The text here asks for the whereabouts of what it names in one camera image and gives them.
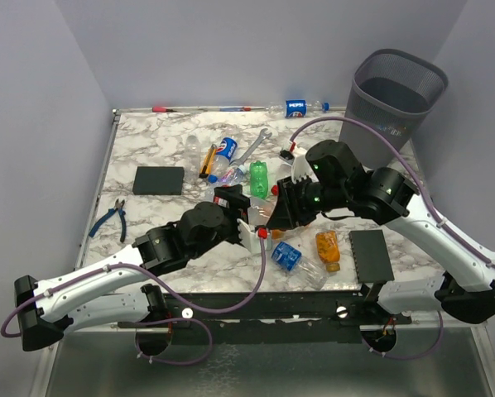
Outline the red label clear bottle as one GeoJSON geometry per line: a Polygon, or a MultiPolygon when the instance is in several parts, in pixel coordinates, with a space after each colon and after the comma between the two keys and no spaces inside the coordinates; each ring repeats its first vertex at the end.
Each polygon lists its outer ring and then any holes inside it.
{"type": "Polygon", "coordinates": [[[254,227],[266,226],[267,220],[272,215],[274,204],[261,198],[251,197],[251,207],[247,211],[248,224],[254,227]]]}

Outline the blue label water bottle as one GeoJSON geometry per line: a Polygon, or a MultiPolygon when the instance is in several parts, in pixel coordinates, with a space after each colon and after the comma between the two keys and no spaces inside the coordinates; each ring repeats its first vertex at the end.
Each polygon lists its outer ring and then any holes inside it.
{"type": "Polygon", "coordinates": [[[271,259],[287,274],[298,278],[305,287],[321,290],[328,272],[286,242],[279,242],[273,249],[271,259]]]}

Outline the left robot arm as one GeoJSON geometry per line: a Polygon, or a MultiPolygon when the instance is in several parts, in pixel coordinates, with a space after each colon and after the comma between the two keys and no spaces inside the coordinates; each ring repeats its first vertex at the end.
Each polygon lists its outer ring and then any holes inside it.
{"type": "Polygon", "coordinates": [[[249,206],[242,185],[219,186],[212,200],[152,228],[109,258],[53,279],[16,279],[13,317],[22,350],[38,351],[69,332],[105,323],[160,324],[168,311],[160,289],[147,282],[185,268],[223,242],[249,248],[255,237],[248,226],[249,206]],[[140,282],[146,285],[136,295],[115,293],[140,282]]]}

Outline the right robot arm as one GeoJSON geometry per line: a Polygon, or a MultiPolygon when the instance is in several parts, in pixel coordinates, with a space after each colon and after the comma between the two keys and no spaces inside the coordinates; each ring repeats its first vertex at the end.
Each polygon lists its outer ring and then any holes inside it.
{"type": "Polygon", "coordinates": [[[281,179],[267,227],[282,231],[312,223],[320,213],[346,208],[404,236],[444,269],[444,274],[407,282],[389,280],[363,302],[364,317],[382,323],[392,314],[443,310],[465,323],[495,315],[495,252],[465,238],[457,227],[433,218],[423,193],[391,168],[366,171],[343,142],[325,140],[305,153],[309,176],[281,179]]]}

